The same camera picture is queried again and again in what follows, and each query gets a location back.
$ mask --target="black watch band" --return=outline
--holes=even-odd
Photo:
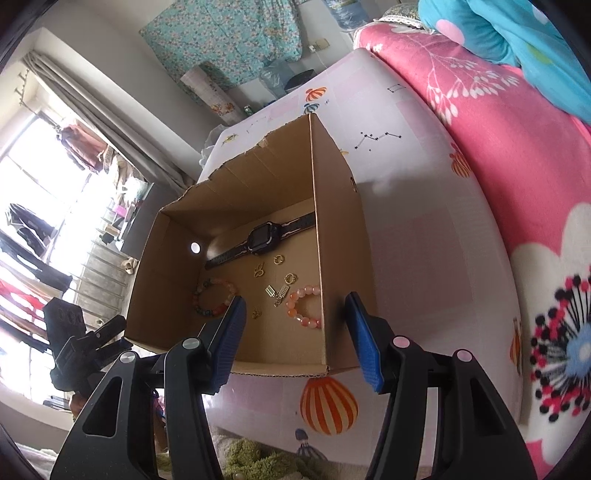
[[[273,224],[279,227],[280,236],[278,240],[283,240],[295,233],[301,232],[316,225],[316,212],[310,212],[291,222],[283,223],[282,225]],[[211,260],[205,262],[205,270],[222,265],[237,257],[241,257],[249,252],[248,239],[244,240],[240,245],[231,248],[227,252],[222,253]]]
[[[234,260],[235,258],[241,257],[248,253],[248,247],[246,246],[246,240],[244,240],[240,245],[237,245],[230,250],[213,257],[211,260],[207,260],[205,262],[205,270],[209,270],[210,268],[217,267],[218,265],[222,265],[223,263],[229,262],[230,260]]]
[[[316,225],[316,212],[306,213],[305,215],[281,225],[281,239],[285,239],[295,233]]]

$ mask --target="small gold earring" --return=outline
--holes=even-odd
[[[287,283],[288,285],[293,285],[296,282],[297,282],[297,275],[296,274],[288,273],[285,276],[285,283]]]

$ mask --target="cardboard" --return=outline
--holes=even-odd
[[[204,269],[208,258],[241,243],[257,225],[285,223],[316,211],[316,227],[297,233],[270,253],[244,255]],[[190,245],[199,243],[194,254]],[[281,254],[284,263],[275,265]],[[265,274],[254,277],[264,262]],[[321,285],[298,311],[318,317],[322,329],[302,327],[274,307],[267,285],[279,290],[288,273],[298,281],[290,293]],[[191,304],[206,278],[231,281],[248,308],[232,371],[254,375],[326,375],[357,366],[342,317],[345,296],[357,291],[375,313],[373,272],[361,199],[349,167],[314,114],[268,134],[251,150],[224,163],[158,214],[139,265],[129,306],[126,337],[152,351],[166,351],[196,335],[209,318]],[[201,305],[215,307],[228,295],[207,289]],[[252,318],[254,309],[262,315]]]

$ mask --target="watch face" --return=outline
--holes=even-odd
[[[263,223],[256,227],[248,236],[248,246],[251,250],[256,250],[266,245],[271,239],[271,224]]]

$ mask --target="beaded bracelet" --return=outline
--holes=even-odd
[[[230,295],[228,295],[224,303],[221,303],[214,309],[203,310],[199,306],[199,296],[203,293],[203,290],[205,290],[208,287],[211,287],[212,285],[224,285],[229,290]],[[193,294],[193,307],[199,315],[203,315],[204,317],[218,317],[228,309],[236,293],[238,293],[238,290],[236,289],[234,284],[230,283],[228,280],[224,280],[222,278],[208,278],[206,281],[203,282],[203,285],[201,287],[197,287],[197,289],[195,290],[195,293]]]
[[[312,285],[306,285],[304,288],[298,288],[297,292],[295,291],[290,295],[290,299],[286,302],[287,305],[287,314],[295,318],[298,322],[301,323],[304,327],[309,328],[320,328],[320,319],[311,319],[308,317],[304,317],[302,314],[297,313],[296,304],[299,299],[302,299],[306,295],[320,295],[320,287]]]

